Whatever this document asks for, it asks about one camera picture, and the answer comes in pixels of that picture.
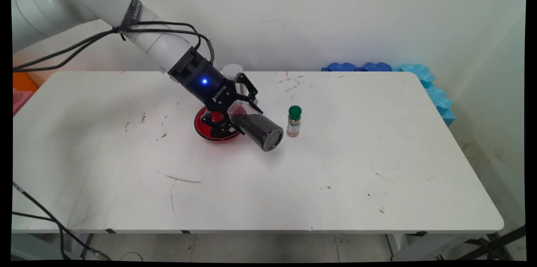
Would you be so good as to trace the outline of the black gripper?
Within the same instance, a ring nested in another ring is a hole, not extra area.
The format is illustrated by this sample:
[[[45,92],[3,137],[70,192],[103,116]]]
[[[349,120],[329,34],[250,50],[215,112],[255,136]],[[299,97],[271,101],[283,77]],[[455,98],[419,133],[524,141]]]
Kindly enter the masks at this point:
[[[222,112],[218,112],[227,111],[237,100],[246,102],[253,110],[263,114],[257,106],[257,88],[244,73],[236,75],[236,83],[225,78],[194,47],[186,51],[168,74],[206,106],[200,110],[200,136],[203,138],[235,138],[240,135]],[[238,93],[236,84],[243,85],[248,94]]]

